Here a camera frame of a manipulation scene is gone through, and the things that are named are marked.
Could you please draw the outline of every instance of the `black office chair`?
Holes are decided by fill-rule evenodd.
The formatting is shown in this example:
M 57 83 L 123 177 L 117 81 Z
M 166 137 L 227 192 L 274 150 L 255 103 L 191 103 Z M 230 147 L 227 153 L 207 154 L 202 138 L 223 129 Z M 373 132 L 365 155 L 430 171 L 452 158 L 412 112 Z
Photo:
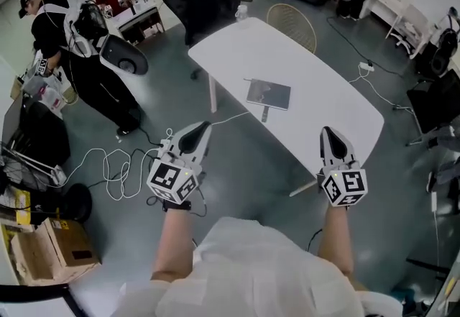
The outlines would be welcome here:
M 428 90 L 421 90 L 420 86 L 428 86 Z M 460 115 L 460 78 L 454 70 L 450 70 L 434 81 L 419 80 L 407 95 L 420 136 L 407 143 L 406 146 L 421 143 L 424 134 L 450 124 Z
M 241 1 L 252 0 L 163 0 L 185 27 L 185 44 L 192 47 L 211 33 L 235 21 Z M 199 70 L 193 71 L 196 79 Z

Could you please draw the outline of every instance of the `gray concrete floor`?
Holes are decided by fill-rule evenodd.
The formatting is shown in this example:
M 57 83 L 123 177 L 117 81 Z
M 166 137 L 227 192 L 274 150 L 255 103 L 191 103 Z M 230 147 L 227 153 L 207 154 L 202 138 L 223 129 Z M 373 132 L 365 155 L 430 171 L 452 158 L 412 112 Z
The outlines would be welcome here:
M 327 24 L 326 18 L 334 15 L 330 6 L 317 8 L 296 0 L 256 0 L 249 5 L 249 15 L 265 19 L 269 7 L 279 2 L 297 7 L 309 18 L 318 37 L 316 54 L 320 59 L 347 80 L 358 76 L 357 66 L 363 58 Z M 395 49 L 392 40 L 385 40 L 385 27 L 372 18 L 358 23 L 331 21 L 368 58 L 403 75 L 399 78 L 376 68 L 369 79 L 385 98 L 391 101 L 404 98 L 405 91 L 416 81 L 413 66 L 402 50 Z M 168 127 L 177 131 L 196 121 L 221 121 L 244 112 L 220 88 L 218 111 L 211 114 L 206 73 L 202 72 L 198 81 L 189 78 L 196 66 L 187 56 L 183 37 L 184 29 L 178 25 L 143 42 L 140 48 L 149 60 L 149 73 L 142 79 L 126 79 L 145 112 L 143 127 L 154 141 L 165 137 Z M 354 86 L 385 118 L 380 139 L 364 166 L 369 195 L 349 210 L 356 278 L 370 290 L 388 293 L 400 283 L 413 286 L 421 298 L 432 298 L 434 274 L 409 266 L 405 258 L 411 255 L 436 263 L 436 238 L 425 184 L 429 171 L 447 157 L 441 149 L 428 152 L 423 145 L 405 147 L 407 141 L 417 136 L 413 117 L 393 111 L 364 81 Z M 81 101 L 67 108 L 65 122 L 72 150 L 66 165 L 68 172 L 92 147 L 102 147 L 107 152 L 116 148 L 126 152 L 152 148 L 141 132 L 130 134 L 119 143 L 115 125 Z M 319 148 L 311 154 L 318 155 Z M 90 185 L 102 179 L 102 154 L 90 155 L 73 182 Z M 140 153 L 134 156 L 132 174 L 126 182 L 127 194 L 138 189 L 141 158 Z M 118 172 L 123 160 L 123 155 L 112 157 L 111 175 Z M 291 190 L 311 181 L 312 176 L 251 115 L 213 128 L 209 156 L 203 166 L 208 173 L 202 185 L 208 215 L 193 219 L 197 242 L 221 216 L 258 219 L 304 248 L 313 233 L 322 227 L 326 197 L 311 188 L 288 198 Z M 118 185 L 112 185 L 111 189 L 119 196 Z M 104 317 L 113 312 L 124 282 L 149 280 L 164 213 L 159 205 L 147 206 L 151 192 L 145 185 L 138 196 L 119 202 L 108 196 L 105 184 L 92 188 L 91 192 L 93 213 L 86 229 L 102 265 L 71 286 L 90 315 Z M 192 202 L 194 210 L 203 210 L 197 193 L 192 195 Z M 441 207 L 449 212 L 449 205 L 443 201 Z M 440 216 L 439 225 L 441 264 L 449 266 L 459 246 L 459 241 L 454 240 L 458 237 L 453 234 L 460 224 L 458 219 Z M 312 244 L 313 253 L 317 251 L 318 241 L 319 238 Z

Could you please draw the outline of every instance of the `chair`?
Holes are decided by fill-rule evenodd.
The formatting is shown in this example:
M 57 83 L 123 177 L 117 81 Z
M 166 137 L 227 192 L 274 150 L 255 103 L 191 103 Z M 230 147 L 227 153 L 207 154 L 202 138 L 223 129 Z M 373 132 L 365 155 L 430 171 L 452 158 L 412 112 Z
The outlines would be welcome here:
M 427 91 L 418 86 L 429 86 Z M 406 144 L 412 146 L 423 141 L 423 135 L 450 124 L 460 115 L 460 78 L 454 70 L 450 70 L 434 81 L 419 80 L 414 88 L 407 93 L 412 108 L 410 109 L 417 121 L 420 136 Z M 394 110 L 404 109 L 401 106 Z
M 412 55 L 416 55 L 415 50 L 418 53 L 419 45 L 426 42 L 429 34 L 428 19 L 411 4 L 396 18 L 386 38 L 394 37 L 396 47 L 402 45 L 412 59 Z
M 192 47 L 211 33 L 235 21 L 241 1 L 252 0 L 163 0 L 185 27 L 185 44 Z M 196 79 L 198 70 L 191 74 Z
M 287 4 L 276 4 L 267 13 L 267 23 L 311 53 L 316 51 L 316 34 L 307 17 Z

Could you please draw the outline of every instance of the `white table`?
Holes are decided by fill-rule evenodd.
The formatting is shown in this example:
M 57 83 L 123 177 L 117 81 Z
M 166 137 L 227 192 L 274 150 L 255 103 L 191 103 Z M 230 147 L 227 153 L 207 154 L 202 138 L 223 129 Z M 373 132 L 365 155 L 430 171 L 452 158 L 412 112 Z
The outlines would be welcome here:
M 247 80 L 290 86 L 289 109 L 270 108 L 264 125 L 312 175 L 323 167 L 324 126 L 337 129 L 353 144 L 361 165 L 379 139 L 383 117 L 363 95 L 314 54 L 257 18 L 213 33 L 188 54 L 209 74 L 212 112 L 215 81 L 259 120 L 264 107 L 246 101 Z
M 157 16 L 157 24 L 161 24 L 162 31 L 164 32 L 165 28 L 163 27 L 156 3 L 154 1 L 148 1 L 147 3 L 144 3 L 143 0 L 139 0 L 139 4 L 140 10 L 137 10 L 134 6 L 136 14 L 132 14 L 131 8 L 128 8 L 122 11 L 116 17 L 113 17 L 111 21 L 115 28 L 117 28 L 120 32 L 124 32 L 149 17 Z

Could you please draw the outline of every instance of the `white shirt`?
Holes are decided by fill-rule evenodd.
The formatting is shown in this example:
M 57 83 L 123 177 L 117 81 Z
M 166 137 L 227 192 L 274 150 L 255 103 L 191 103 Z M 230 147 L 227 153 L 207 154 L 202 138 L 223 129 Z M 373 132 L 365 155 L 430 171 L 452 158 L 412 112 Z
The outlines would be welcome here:
M 446 15 L 436 26 L 437 30 L 433 33 L 433 36 L 430 38 L 430 42 L 438 46 L 439 39 L 441 38 L 441 35 L 444 33 L 444 31 L 448 28 L 452 28 L 455 32 L 458 32 L 460 30 L 460 24 L 459 22 L 451 17 L 452 20 L 452 26 L 451 22 L 449 21 L 449 15 Z
M 256 221 L 222 218 L 172 283 L 124 285 L 112 317 L 401 317 L 403 306 L 357 293 L 336 266 Z

